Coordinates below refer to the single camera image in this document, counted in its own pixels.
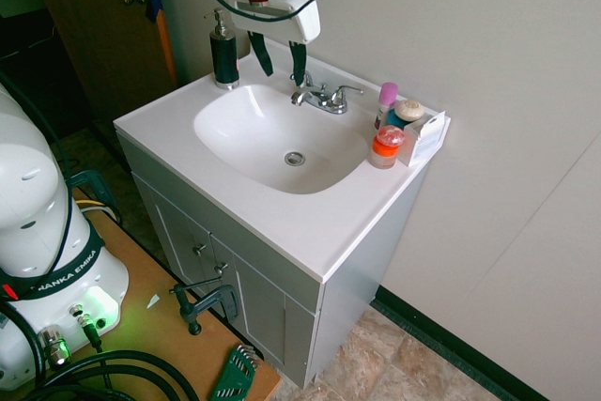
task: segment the cabinet door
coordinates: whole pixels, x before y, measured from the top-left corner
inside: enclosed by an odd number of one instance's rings
[[[318,314],[306,310],[217,239],[211,239],[217,260],[230,259],[223,282],[233,285],[239,297],[241,315],[234,327],[259,347],[270,365],[304,387],[310,376],[307,370]]]
[[[171,270],[186,284],[217,277],[214,272],[215,257],[208,231],[142,179],[133,176]],[[219,283],[201,285],[194,291],[202,296],[219,285]]]
[[[210,234],[210,244],[215,253],[215,277],[222,277],[222,285],[231,285],[236,292],[236,301],[238,302],[238,317],[232,323],[232,326],[245,337],[248,337],[246,331],[246,320],[244,318],[244,309],[242,308],[242,297],[240,295],[239,280],[236,273],[236,260],[232,252],[221,243],[213,234]],[[221,306],[216,306],[215,310],[223,316]]]

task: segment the cabinet knob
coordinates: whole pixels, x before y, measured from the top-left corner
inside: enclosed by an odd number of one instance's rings
[[[207,249],[207,245],[206,244],[199,244],[198,246],[194,246],[192,248],[193,252],[198,255],[199,257],[203,254],[203,251]]]
[[[217,265],[215,267],[215,272],[217,273],[218,276],[223,276],[223,270],[225,270],[226,268],[227,268],[226,263],[220,263],[219,265]]]

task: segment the tile floor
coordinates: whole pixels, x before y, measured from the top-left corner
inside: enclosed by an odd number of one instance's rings
[[[119,150],[110,125],[99,124]],[[123,227],[165,262],[130,175],[88,130],[63,140],[73,171],[96,169],[107,179]],[[274,401],[495,401],[496,396],[373,308],[359,320],[323,374],[305,390],[283,376]]]
[[[496,401],[464,373],[369,307],[305,390],[283,377],[274,401]]]

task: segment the soap dispenser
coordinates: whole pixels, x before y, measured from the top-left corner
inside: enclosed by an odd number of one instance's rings
[[[213,55],[215,85],[221,89],[231,90],[239,85],[238,54],[236,50],[236,34],[225,27],[223,11],[215,8],[215,30],[210,32],[210,50]]]

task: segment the faucet handle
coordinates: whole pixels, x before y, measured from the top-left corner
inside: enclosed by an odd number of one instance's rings
[[[295,80],[294,74],[290,75],[290,80]],[[305,87],[309,87],[309,86],[313,86],[313,77],[311,77],[311,72],[309,72],[308,70],[306,70],[304,72],[304,76],[303,76],[302,82],[300,83],[300,85],[298,85],[298,87],[299,88],[305,88]]]
[[[347,97],[345,96],[345,89],[352,89],[354,91],[358,91],[359,94],[363,94],[363,90],[360,88],[356,88],[354,86],[348,85],[340,85],[331,95],[331,103],[334,105],[342,105],[347,101]]]

